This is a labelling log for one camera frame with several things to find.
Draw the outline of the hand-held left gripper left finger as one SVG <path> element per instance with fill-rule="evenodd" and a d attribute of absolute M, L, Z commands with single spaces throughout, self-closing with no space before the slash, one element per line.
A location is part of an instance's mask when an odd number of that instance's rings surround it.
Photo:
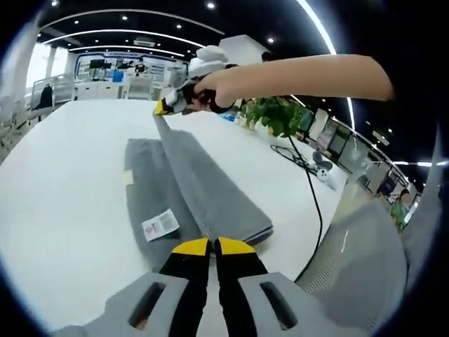
<path fill-rule="evenodd" d="M 176 246 L 156 272 L 110 297 L 104 312 L 53 336 L 195 336 L 207 299 L 211 245 L 195 239 Z"/>

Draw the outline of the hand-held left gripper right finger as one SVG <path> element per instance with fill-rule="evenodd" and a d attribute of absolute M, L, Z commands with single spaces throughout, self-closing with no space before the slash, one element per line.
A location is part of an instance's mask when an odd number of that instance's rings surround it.
<path fill-rule="evenodd" d="M 366 336 L 326 317 L 322 304 L 279 272 L 269 273 L 255 249 L 218 237 L 214 243 L 219 300 L 229 336 Z"/>

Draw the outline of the person's right hand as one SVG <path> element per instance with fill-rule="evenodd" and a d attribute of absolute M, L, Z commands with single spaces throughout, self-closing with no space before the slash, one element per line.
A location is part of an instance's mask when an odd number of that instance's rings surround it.
<path fill-rule="evenodd" d="M 194 97 L 187 108 L 191 111 L 224 112 L 237 100 L 232 93 L 236 70 L 229 68 L 210 73 L 195 83 Z"/>

